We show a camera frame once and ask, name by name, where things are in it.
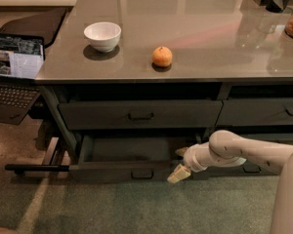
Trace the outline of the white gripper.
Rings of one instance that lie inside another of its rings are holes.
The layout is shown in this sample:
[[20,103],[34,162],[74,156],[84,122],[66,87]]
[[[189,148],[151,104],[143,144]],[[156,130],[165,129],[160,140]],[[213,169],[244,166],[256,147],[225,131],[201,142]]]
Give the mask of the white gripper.
[[188,178],[191,172],[199,173],[207,169],[203,162],[208,158],[209,149],[207,144],[195,144],[191,147],[182,147],[175,151],[175,153],[184,157],[184,165],[179,164],[173,173],[171,173],[167,181],[170,183],[177,183]]

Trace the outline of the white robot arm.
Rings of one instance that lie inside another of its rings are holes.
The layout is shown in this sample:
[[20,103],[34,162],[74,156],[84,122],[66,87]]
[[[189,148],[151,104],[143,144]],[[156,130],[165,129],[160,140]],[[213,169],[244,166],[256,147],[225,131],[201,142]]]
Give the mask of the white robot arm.
[[279,175],[270,234],[293,234],[293,145],[262,141],[220,130],[203,144],[177,151],[184,162],[168,176],[177,183],[209,167],[236,167],[249,161]]

